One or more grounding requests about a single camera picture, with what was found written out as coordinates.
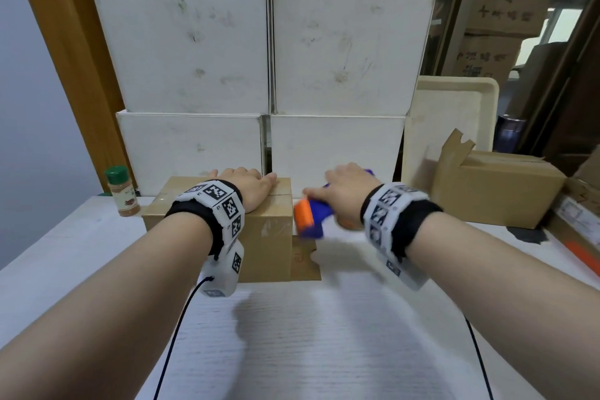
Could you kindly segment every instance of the person's left hand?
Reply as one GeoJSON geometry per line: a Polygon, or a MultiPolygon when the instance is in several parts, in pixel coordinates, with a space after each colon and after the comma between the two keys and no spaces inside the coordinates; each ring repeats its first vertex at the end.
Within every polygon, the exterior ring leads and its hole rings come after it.
{"type": "Polygon", "coordinates": [[[242,193],[246,213],[252,212],[265,200],[277,180],[274,172],[262,177],[256,169],[248,170],[246,168],[236,170],[228,168],[220,176],[218,171],[213,169],[209,177],[217,180],[223,179],[234,184],[242,193]]]}

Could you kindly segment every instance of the black cord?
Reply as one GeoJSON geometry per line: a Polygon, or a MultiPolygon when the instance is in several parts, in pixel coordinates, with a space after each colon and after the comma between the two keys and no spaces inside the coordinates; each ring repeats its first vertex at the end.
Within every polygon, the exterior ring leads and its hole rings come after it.
{"type": "Polygon", "coordinates": [[[177,326],[175,326],[175,332],[173,332],[173,336],[171,337],[171,344],[169,346],[169,351],[167,352],[167,358],[164,361],[164,366],[162,367],[162,373],[160,374],[160,379],[158,380],[158,386],[156,387],[156,392],[154,393],[154,400],[158,399],[158,393],[160,392],[160,386],[163,385],[164,374],[167,373],[167,365],[169,364],[169,359],[171,359],[171,353],[173,352],[173,347],[175,346],[175,340],[177,338],[177,333],[179,332],[181,323],[184,320],[185,311],[187,310],[188,305],[190,305],[190,302],[191,302],[192,298],[194,297],[194,294],[196,293],[196,291],[198,291],[200,289],[202,284],[204,282],[212,282],[214,279],[215,278],[212,276],[206,277],[205,279],[203,279],[200,283],[198,283],[196,285],[196,288],[194,288],[194,290],[190,294],[190,297],[188,297],[187,302],[185,302],[185,306],[184,306],[183,311],[181,312],[181,316],[179,316],[179,321],[177,322],[177,326]]]}
{"type": "Polygon", "coordinates": [[[475,345],[475,351],[477,351],[477,357],[479,358],[479,365],[481,366],[481,372],[484,374],[485,386],[488,388],[488,394],[490,394],[490,400],[494,400],[494,395],[491,393],[490,381],[487,377],[487,373],[485,372],[484,360],[481,357],[481,353],[479,352],[479,345],[477,345],[477,339],[475,338],[475,332],[473,332],[473,327],[471,327],[471,323],[464,317],[464,320],[467,321],[467,326],[469,326],[469,332],[471,333],[471,338],[473,339],[473,344],[475,345]]]}

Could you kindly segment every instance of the forearm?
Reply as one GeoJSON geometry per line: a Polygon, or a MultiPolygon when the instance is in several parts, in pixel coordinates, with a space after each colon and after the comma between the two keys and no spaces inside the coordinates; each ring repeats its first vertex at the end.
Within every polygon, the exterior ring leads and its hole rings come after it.
{"type": "Polygon", "coordinates": [[[447,214],[408,257],[549,399],[600,398],[600,292],[447,214]]]}
{"type": "Polygon", "coordinates": [[[0,398],[134,398],[212,241],[193,214],[159,223],[0,351],[0,398]]]}

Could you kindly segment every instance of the green bottle lid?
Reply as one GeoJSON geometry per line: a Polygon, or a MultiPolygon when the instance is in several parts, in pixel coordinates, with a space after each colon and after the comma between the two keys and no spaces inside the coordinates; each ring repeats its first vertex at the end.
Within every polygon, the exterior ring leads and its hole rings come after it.
{"type": "Polygon", "coordinates": [[[129,172],[126,166],[113,166],[107,169],[104,174],[111,185],[120,185],[129,180],[129,172]]]}

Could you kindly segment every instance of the person's left arm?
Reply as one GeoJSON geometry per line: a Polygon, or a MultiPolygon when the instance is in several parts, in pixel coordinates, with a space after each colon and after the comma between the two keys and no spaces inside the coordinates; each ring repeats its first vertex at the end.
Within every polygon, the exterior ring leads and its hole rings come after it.
{"type": "MultiPolygon", "coordinates": [[[[238,168],[217,178],[236,185],[251,212],[277,176],[238,168]]],[[[0,350],[0,398],[135,398],[212,244],[199,216],[165,218],[0,350]]]]}

